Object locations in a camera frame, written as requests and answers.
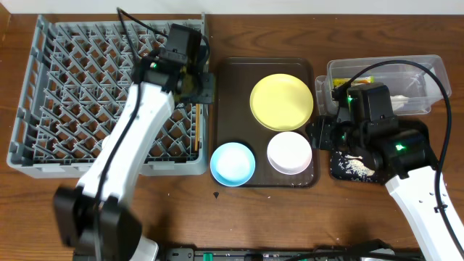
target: clear plastic container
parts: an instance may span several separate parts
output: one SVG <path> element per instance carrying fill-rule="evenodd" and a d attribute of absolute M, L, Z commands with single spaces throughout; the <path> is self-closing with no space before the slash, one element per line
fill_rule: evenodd
<path fill-rule="evenodd" d="M 327 77 L 325 84 L 321 85 L 321 91 L 324 95 L 323 100 L 325 101 L 324 105 L 327 108 L 326 111 L 329 114 L 333 114 L 330 109 L 338 106 L 337 102 L 332 101 L 331 97 L 331 90 L 334 88 L 334 79 L 351 78 L 367 66 L 393 59 L 417 62 L 428 68 L 440 79 L 447 95 L 451 96 L 447 71 L 444 68 L 442 58 L 438 55 L 341 59 L 330 61 L 327 64 Z M 430 106 L 443 99 L 442 93 L 434 80 L 421 69 L 411 65 L 384 65 L 361 75 L 361 77 L 368 76 L 372 76 L 375 82 L 381 82 L 389 87 L 391 104 L 396 115 L 429 113 L 431 110 Z"/>

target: white bowl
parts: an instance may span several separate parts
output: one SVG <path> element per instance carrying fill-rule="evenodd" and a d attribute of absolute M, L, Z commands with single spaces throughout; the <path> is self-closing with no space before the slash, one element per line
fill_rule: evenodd
<path fill-rule="evenodd" d="M 295 132 L 279 133 L 268 144 L 268 160 L 280 173 L 298 174 L 306 170 L 311 163 L 310 143 Z"/>

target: bowl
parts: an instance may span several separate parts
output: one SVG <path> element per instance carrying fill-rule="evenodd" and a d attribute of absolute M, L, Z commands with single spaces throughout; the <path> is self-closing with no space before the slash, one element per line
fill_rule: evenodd
<path fill-rule="evenodd" d="M 224 186 L 245 184 L 254 173 L 254 155 L 245 145 L 230 142 L 219 146 L 212 154 L 212 176 Z"/>
<path fill-rule="evenodd" d="M 312 160 L 310 143 L 301 135 L 287 131 L 275 135 L 268 144 L 269 163 L 280 173 L 295 175 L 306 170 Z"/>
<path fill-rule="evenodd" d="M 304 125 L 312 114 L 309 88 L 300 79 L 269 75 L 253 88 L 249 104 L 256 120 L 273 131 L 292 131 Z"/>

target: wooden surface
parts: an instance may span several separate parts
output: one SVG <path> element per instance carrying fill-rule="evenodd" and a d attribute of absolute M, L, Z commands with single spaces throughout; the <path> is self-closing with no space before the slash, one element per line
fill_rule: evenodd
<path fill-rule="evenodd" d="M 52 22 L 116 20 L 116 15 L 48 15 Z M 172 16 L 137 15 L 143 19 Z M 438 54 L 452 86 L 453 129 L 444 164 L 453 203 L 464 216 L 464 17 L 453 16 L 226 16 L 209 15 L 212 71 L 226 57 L 302 57 L 314 75 L 332 59 Z M 0 260 L 69 260 L 62 247 L 51 198 L 75 179 L 37 180 L 10 169 L 7 147 L 30 51 L 35 15 L 12 15 L 0 47 Z M 432 147 L 441 149 L 442 102 L 419 117 L 429 126 Z M 213 192 L 219 192 L 216 199 Z M 201 176 L 140 177 L 133 210 L 144 234 L 159 243 L 214 248 L 307 249 L 382 239 L 394 247 L 417 242 L 383 186 L 335 181 L 328 155 L 311 189 L 224 188 Z"/>

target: yellow plate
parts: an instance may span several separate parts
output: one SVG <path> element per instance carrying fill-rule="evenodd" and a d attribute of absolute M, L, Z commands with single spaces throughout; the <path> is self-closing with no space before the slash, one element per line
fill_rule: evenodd
<path fill-rule="evenodd" d="M 313 101 L 300 79 L 286 74 L 269 75 L 253 88 L 249 105 L 256 120 L 273 131 L 292 131 L 311 116 Z"/>

